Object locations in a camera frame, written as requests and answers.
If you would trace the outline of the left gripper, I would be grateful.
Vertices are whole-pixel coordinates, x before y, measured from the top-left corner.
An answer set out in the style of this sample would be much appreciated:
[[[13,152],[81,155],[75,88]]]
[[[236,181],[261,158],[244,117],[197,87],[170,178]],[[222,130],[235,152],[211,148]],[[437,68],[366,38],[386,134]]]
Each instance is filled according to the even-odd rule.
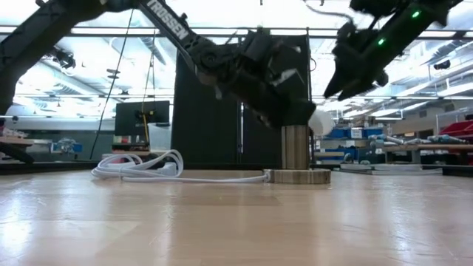
[[[308,124],[316,110],[314,102],[295,99],[279,86],[289,78],[286,71],[271,66],[292,51],[289,44],[276,42],[276,52],[267,67],[247,68],[239,65],[241,45],[220,44],[218,61],[221,67],[217,80],[217,98],[231,96],[250,109],[267,126],[297,126]]]

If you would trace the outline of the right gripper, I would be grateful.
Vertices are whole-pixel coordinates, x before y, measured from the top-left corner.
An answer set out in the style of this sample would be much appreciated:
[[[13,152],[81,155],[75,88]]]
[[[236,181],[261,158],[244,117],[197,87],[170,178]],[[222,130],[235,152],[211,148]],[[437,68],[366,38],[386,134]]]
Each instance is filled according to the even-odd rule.
[[[336,70],[324,91],[325,98],[340,92],[338,100],[342,101],[372,89],[371,80],[351,78],[356,78],[365,70],[367,60],[363,59],[362,52],[377,36],[377,30],[359,30],[352,21],[338,30],[336,46],[332,51]]]

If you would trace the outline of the white lightbulb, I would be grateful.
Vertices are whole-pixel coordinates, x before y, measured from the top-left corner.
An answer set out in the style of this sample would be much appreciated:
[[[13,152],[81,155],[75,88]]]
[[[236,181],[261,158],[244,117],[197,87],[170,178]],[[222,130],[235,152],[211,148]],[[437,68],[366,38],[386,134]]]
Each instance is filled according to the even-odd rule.
[[[329,112],[316,109],[310,116],[307,125],[315,136],[325,136],[333,130],[334,121]]]

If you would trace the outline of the metal lamp socket stand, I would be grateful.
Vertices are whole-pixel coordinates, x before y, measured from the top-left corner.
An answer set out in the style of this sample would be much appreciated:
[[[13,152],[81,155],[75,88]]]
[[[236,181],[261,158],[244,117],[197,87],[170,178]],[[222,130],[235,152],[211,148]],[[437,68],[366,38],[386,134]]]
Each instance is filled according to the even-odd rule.
[[[331,182],[331,170],[310,168],[309,128],[282,127],[282,168],[265,169],[266,183],[325,185]]]

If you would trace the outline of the black partition panel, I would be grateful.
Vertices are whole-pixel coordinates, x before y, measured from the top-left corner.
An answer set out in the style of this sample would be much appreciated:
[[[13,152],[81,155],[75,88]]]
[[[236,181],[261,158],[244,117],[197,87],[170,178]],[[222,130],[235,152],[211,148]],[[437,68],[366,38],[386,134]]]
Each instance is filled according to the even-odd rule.
[[[295,99],[309,98],[310,45],[306,35],[289,35],[285,41],[293,51],[271,66],[286,71],[289,78],[279,88]],[[242,110],[242,155],[241,163],[263,168],[282,166],[282,132],[269,129],[257,121],[249,109]]]
[[[237,102],[217,100],[177,56],[171,147],[186,169],[229,168],[237,164]]]

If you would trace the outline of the wooden workbench with tools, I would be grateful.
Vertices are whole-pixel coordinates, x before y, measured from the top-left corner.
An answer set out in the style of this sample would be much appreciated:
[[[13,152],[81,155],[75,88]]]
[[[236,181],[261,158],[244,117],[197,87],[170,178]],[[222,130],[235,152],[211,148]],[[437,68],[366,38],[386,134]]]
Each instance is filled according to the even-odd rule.
[[[473,144],[403,144],[396,146],[385,146],[382,148],[385,153],[386,163],[391,162],[391,153],[395,151],[410,151],[412,163],[421,164],[421,151],[454,151],[460,155],[462,164],[468,164],[468,153],[473,153]]]

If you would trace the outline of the red storage bin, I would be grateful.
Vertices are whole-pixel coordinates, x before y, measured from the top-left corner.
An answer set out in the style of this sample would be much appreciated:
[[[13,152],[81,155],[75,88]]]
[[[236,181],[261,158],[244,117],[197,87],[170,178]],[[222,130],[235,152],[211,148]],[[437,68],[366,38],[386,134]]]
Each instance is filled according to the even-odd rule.
[[[473,120],[453,123],[441,129],[439,135],[448,135],[463,140],[473,140]]]

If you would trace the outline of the translucent plastic container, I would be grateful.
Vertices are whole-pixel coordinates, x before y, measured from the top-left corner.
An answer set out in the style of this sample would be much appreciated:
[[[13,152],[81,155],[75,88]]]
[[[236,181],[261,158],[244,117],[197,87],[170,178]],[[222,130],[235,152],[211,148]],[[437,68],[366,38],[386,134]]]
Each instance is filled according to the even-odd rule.
[[[168,151],[171,149],[171,126],[148,124],[150,151]]]

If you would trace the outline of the black computer monitor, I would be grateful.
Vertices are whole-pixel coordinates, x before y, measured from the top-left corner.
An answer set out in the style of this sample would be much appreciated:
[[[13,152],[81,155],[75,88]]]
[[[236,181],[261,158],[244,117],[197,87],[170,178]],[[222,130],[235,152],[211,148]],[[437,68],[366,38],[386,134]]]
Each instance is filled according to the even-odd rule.
[[[169,110],[169,100],[118,103],[115,109],[115,135],[143,136],[145,126],[148,123],[155,123],[157,126],[169,126]]]

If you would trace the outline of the black ceiling-hung device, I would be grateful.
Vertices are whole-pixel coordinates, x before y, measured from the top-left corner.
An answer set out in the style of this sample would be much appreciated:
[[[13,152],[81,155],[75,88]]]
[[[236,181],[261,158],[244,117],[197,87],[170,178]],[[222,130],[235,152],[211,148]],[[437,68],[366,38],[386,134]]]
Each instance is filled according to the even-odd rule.
[[[72,53],[58,50],[56,48],[51,52],[52,60],[60,65],[63,69],[75,68],[76,61]]]

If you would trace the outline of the wooden side table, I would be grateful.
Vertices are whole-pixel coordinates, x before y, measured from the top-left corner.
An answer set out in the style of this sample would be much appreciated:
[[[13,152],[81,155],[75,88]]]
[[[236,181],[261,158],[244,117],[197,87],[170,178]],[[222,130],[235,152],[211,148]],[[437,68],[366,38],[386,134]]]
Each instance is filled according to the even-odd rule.
[[[0,137],[0,153],[20,162],[31,164],[34,159],[26,153],[26,147],[34,144],[34,140],[19,137]]]

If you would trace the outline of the black aluminium table frame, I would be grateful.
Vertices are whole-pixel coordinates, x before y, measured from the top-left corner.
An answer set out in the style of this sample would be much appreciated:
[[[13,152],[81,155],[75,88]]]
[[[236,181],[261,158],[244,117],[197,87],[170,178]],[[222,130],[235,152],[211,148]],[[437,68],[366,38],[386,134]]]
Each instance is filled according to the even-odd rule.
[[[92,170],[98,164],[97,161],[72,161],[72,162],[39,162],[32,164],[25,163],[2,163],[0,164],[0,176],[10,174],[28,174],[43,173],[54,171],[83,171]],[[424,168],[442,168],[443,175],[457,177],[473,178],[473,166],[439,166],[439,165],[423,165]],[[262,170],[273,168],[269,165],[255,164],[221,164],[221,165],[199,165],[185,164],[185,170]]]

